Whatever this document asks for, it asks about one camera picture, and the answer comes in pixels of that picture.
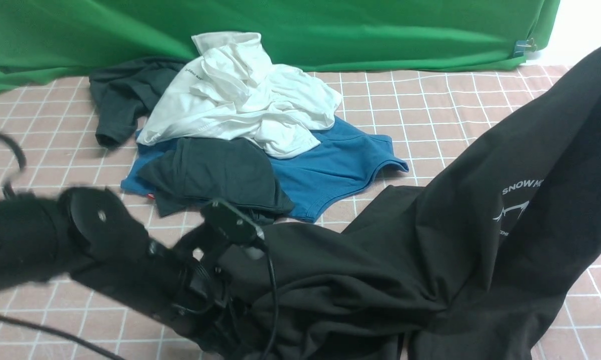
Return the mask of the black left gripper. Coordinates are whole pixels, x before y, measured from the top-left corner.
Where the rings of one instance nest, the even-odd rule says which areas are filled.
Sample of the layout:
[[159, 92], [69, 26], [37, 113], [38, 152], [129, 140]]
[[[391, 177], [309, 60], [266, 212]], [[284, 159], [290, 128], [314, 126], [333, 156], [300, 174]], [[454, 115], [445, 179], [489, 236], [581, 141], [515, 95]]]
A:
[[190, 251], [166, 248], [149, 240], [145, 278], [152, 285], [147, 317], [167, 326], [203, 351], [237, 359], [243, 353], [235, 318], [229, 276], [219, 269], [220, 257], [232, 246], [213, 243], [209, 254], [196, 259]]

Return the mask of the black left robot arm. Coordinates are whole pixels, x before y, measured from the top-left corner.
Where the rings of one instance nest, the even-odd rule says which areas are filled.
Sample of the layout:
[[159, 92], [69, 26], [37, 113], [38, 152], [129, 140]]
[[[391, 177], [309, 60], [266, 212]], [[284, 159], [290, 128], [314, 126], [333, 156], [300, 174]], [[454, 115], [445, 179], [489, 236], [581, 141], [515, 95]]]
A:
[[202, 226], [168, 248], [108, 189], [0, 200], [0, 291], [67, 274], [203, 351], [235, 358], [240, 302], [218, 260], [230, 246], [255, 240], [257, 228], [222, 200], [202, 212]]

